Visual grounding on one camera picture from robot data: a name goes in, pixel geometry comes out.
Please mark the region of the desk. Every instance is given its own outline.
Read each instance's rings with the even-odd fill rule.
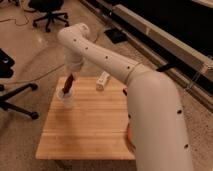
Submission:
[[[97,78],[74,82],[74,106],[65,109],[56,97],[48,112],[37,159],[134,160],[125,143],[128,123],[125,87],[111,78],[105,91],[96,91]],[[57,88],[65,78],[60,78]]]

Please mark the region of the floor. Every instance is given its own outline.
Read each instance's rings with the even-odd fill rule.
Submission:
[[[27,1],[23,2],[23,6],[27,8]],[[99,33],[97,44],[141,61],[153,69],[156,68],[129,43],[112,44],[102,34],[106,28],[105,24],[79,1],[66,0],[62,11],[68,12],[70,25],[84,22],[91,28],[91,41],[95,40]],[[44,22],[39,23],[38,28],[32,27],[32,20],[41,16],[41,13],[25,13],[25,15],[29,19],[29,24],[25,26],[16,26],[14,21],[0,22],[0,48],[16,61],[13,67],[14,76],[11,79],[1,79],[1,83],[6,83],[6,92],[20,86],[17,82],[34,80],[64,63],[63,48],[57,42],[57,32],[63,28],[63,24],[57,22],[50,26],[51,33],[45,33]],[[15,18],[17,24],[26,21],[19,7],[4,1],[0,4],[0,20],[7,18]],[[81,76],[98,76],[101,72],[100,68],[86,61]],[[65,170],[55,161],[35,159],[36,148],[56,83],[60,76],[65,75],[65,68],[61,67],[36,81],[39,85],[37,91],[26,91],[12,99],[17,105],[39,112],[38,120],[31,121],[17,112],[0,110],[0,170]],[[195,171],[212,171],[213,115],[181,87],[178,85],[177,87],[184,106]],[[134,161],[64,161],[64,164],[68,166],[67,170],[78,171],[136,170]]]

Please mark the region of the black cable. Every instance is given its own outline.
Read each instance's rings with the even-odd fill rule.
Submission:
[[[61,64],[59,66],[57,66],[56,68],[48,71],[47,73],[37,77],[37,78],[34,78],[32,80],[26,80],[26,81],[16,81],[16,82],[10,82],[10,83],[2,83],[3,85],[11,85],[11,84],[24,84],[24,83],[31,83],[31,82],[35,82],[35,81],[38,81],[38,80],[41,80],[42,78],[48,76],[49,74],[52,74],[53,72],[59,70],[60,68],[64,67],[65,64]]]
[[[0,20],[0,23],[7,22],[7,21],[14,21],[14,23],[15,23],[16,26],[19,26],[19,27],[20,26],[25,26],[25,25],[27,25],[29,23],[29,19],[27,18],[27,16],[25,14],[24,14],[24,17],[26,19],[26,22],[23,23],[23,24],[18,24],[17,23],[17,19],[14,19],[14,18],[8,18],[8,19]]]

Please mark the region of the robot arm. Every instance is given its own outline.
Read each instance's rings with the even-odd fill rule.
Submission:
[[[127,85],[128,113],[138,171],[193,171],[178,91],[166,75],[87,40],[89,28],[76,24],[58,34],[73,72],[83,57]]]

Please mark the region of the office chair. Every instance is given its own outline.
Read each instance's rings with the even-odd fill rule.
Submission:
[[[47,23],[45,26],[46,32],[51,31],[48,28],[49,24],[51,22],[54,23],[55,20],[65,22],[65,27],[68,27],[69,23],[67,20],[65,20],[65,19],[68,19],[67,13],[53,13],[56,10],[60,10],[63,3],[64,3],[64,0],[30,0],[28,4],[30,8],[46,13],[45,16],[33,20],[33,26],[37,27],[37,23],[36,23],[37,21],[47,19]]]
[[[0,49],[0,78],[12,77],[13,70],[11,69],[11,67],[14,64],[15,61],[12,58],[10,58],[3,50]],[[38,86],[36,84],[29,83],[20,88],[17,88],[16,90],[13,90],[9,93],[0,96],[0,108],[2,108],[3,110],[12,109],[31,117],[31,119],[33,120],[38,119],[39,115],[37,112],[29,112],[23,108],[20,108],[7,102],[8,99],[12,98],[13,96],[17,95],[18,93],[24,91],[27,88],[31,88],[34,91],[38,88]],[[3,90],[4,85],[0,84],[0,91]]]

